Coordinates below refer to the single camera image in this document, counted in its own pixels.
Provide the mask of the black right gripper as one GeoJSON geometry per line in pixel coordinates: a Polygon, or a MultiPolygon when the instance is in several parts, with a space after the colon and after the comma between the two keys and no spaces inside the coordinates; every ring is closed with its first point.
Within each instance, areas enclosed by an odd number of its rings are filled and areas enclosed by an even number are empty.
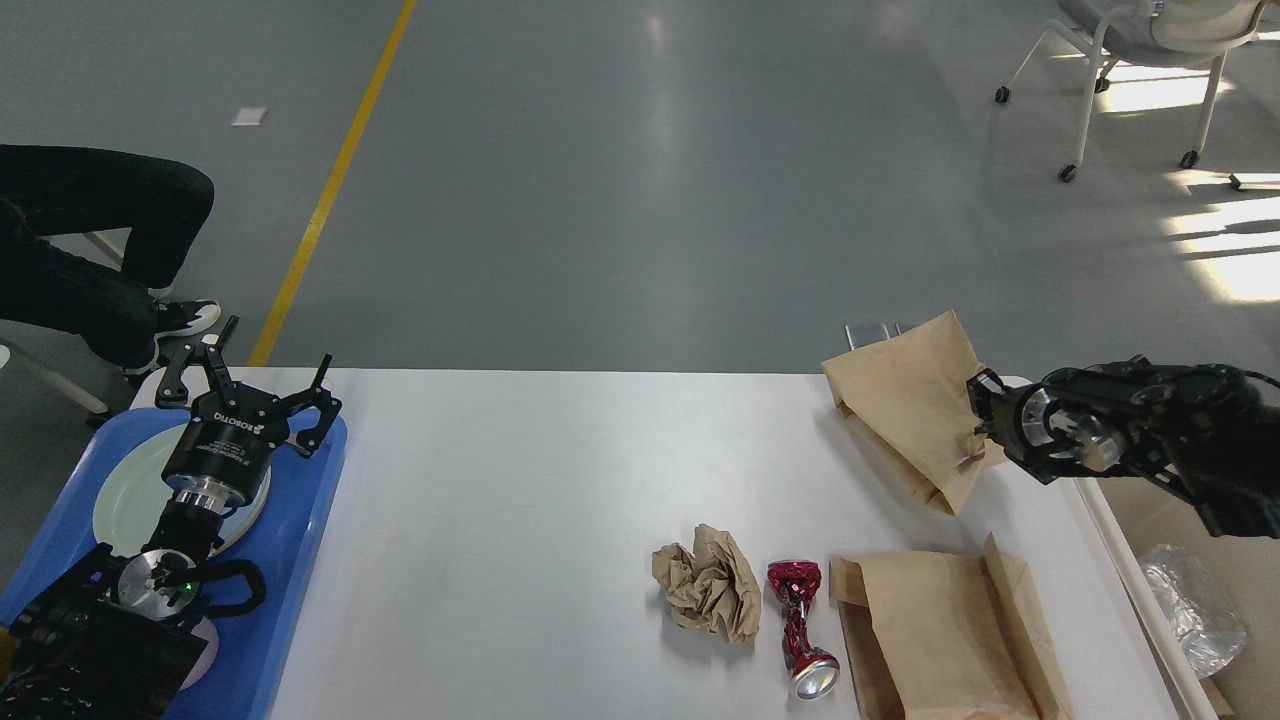
{"type": "Polygon", "coordinates": [[[988,368],[966,380],[978,430],[1004,448],[1006,457],[1048,486],[1064,478],[1100,477],[1096,459],[1097,418],[1048,393],[1042,386],[1010,387],[988,368]]]}

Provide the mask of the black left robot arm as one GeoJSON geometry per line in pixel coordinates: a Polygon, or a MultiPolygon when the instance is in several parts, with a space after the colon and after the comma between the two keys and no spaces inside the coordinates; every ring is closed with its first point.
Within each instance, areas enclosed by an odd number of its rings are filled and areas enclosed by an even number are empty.
{"type": "Polygon", "coordinates": [[[5,719],[260,719],[346,448],[340,401],[187,340],[101,427],[3,592],[5,719]]]}

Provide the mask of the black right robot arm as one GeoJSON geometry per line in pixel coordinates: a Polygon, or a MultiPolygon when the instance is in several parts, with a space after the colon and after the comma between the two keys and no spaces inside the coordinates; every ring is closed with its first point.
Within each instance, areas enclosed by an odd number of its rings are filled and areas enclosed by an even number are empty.
{"type": "Polygon", "coordinates": [[[1142,478],[1190,505],[1213,537],[1279,536],[1277,382],[1224,364],[1144,356],[1062,368],[1009,386],[984,369],[966,383],[977,433],[1047,486],[1142,478]]]}

